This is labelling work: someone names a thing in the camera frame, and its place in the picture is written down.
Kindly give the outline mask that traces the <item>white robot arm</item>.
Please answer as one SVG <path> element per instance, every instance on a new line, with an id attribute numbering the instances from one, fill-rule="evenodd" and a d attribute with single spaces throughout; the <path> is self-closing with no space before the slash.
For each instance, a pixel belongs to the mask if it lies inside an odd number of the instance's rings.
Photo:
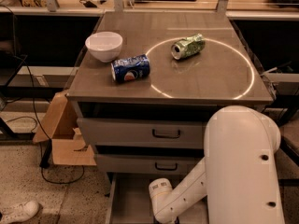
<path id="1" fill-rule="evenodd" d="M 274 154 L 276 123 L 251 108 L 217 111 L 204 134 L 204 158 L 172 187 L 165 178 L 149 184 L 153 215 L 160 223 L 207 198 L 209 224 L 285 224 Z"/>

